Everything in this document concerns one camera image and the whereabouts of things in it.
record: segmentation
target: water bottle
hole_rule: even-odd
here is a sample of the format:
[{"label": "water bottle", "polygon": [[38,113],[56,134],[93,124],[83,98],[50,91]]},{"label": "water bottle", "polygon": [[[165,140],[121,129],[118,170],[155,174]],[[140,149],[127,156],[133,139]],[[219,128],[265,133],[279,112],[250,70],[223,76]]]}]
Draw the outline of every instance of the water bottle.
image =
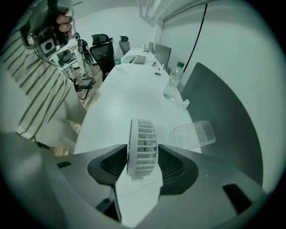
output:
[{"label": "water bottle", "polygon": [[183,67],[184,63],[178,62],[177,68],[173,69],[170,73],[169,81],[164,89],[163,95],[165,98],[170,99],[173,98],[174,93],[177,89],[179,82],[183,76]]},{"label": "water bottle", "polygon": [[118,71],[121,71],[121,58],[122,58],[122,51],[119,47],[116,47],[114,49],[114,64],[115,64],[115,68]]}]

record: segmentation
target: gray partition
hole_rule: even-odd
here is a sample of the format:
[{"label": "gray partition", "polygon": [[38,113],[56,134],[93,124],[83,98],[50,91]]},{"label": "gray partition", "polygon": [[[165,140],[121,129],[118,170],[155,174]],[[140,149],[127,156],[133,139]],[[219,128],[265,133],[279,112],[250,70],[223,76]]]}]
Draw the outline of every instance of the gray partition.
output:
[{"label": "gray partition", "polygon": [[154,53],[156,59],[160,62],[160,64],[164,64],[165,69],[167,69],[171,51],[172,49],[167,46],[156,44],[155,50],[152,53]]},{"label": "gray partition", "polygon": [[202,153],[224,159],[262,185],[262,154],[256,130],[227,84],[197,63],[181,96],[190,101],[188,112],[193,122],[207,120],[214,129],[216,142],[202,147]]}]

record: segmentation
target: gray chair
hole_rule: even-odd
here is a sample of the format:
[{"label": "gray chair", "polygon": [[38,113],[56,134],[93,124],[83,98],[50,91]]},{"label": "gray chair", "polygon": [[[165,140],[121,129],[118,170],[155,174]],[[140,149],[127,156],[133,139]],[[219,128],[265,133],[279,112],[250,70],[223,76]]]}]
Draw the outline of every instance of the gray chair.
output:
[{"label": "gray chair", "polygon": [[128,37],[126,36],[120,36],[121,41],[119,42],[119,46],[122,50],[123,55],[125,55],[130,50],[130,44],[128,41]]}]

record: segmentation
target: computer monitor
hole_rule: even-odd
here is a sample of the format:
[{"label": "computer monitor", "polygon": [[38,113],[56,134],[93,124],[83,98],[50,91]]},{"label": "computer monitor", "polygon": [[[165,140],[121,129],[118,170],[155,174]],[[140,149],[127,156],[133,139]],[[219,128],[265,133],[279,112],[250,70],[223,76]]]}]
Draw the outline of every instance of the computer monitor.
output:
[{"label": "computer monitor", "polygon": [[149,52],[154,54],[153,42],[149,42]]},{"label": "computer monitor", "polygon": [[72,56],[72,53],[68,49],[58,53],[57,56],[59,58],[59,65],[60,66],[63,66],[65,63],[69,62],[71,59],[74,58]]},{"label": "computer monitor", "polygon": [[155,45],[154,55],[156,59],[160,62],[160,64],[165,65],[165,69],[167,68],[169,58],[171,55],[171,51],[172,49],[167,46],[160,45],[160,44]]}]

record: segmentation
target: hand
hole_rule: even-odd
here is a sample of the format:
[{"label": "hand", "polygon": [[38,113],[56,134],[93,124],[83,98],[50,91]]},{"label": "hand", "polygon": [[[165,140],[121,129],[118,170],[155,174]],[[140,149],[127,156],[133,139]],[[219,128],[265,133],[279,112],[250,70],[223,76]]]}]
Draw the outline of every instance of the hand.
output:
[{"label": "hand", "polygon": [[60,14],[57,17],[57,23],[59,24],[59,30],[61,32],[66,32],[67,36],[72,36],[72,25],[70,22],[72,21],[72,17],[66,16],[68,11],[64,12],[63,14]]}]

